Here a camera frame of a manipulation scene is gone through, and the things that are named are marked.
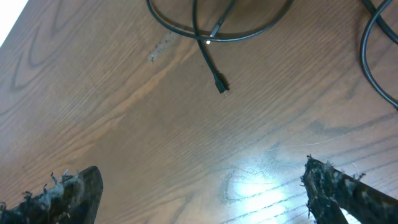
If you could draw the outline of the frayed right gripper right finger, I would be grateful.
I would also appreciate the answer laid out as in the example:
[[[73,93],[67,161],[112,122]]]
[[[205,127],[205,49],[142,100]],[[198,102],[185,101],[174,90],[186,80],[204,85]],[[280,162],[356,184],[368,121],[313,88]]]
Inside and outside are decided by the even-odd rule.
[[[307,156],[301,181],[307,192],[306,206],[317,223],[347,223],[346,210],[360,223],[397,223],[397,199]]]

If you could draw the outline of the frayed right gripper left finger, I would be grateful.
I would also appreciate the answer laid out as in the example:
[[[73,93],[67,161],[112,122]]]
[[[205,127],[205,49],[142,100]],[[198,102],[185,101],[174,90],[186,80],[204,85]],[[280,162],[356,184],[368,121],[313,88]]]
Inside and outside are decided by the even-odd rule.
[[[96,166],[60,177],[50,175],[54,186],[33,195],[23,192],[23,201],[13,207],[1,202],[1,223],[94,224],[103,193],[103,179]]]

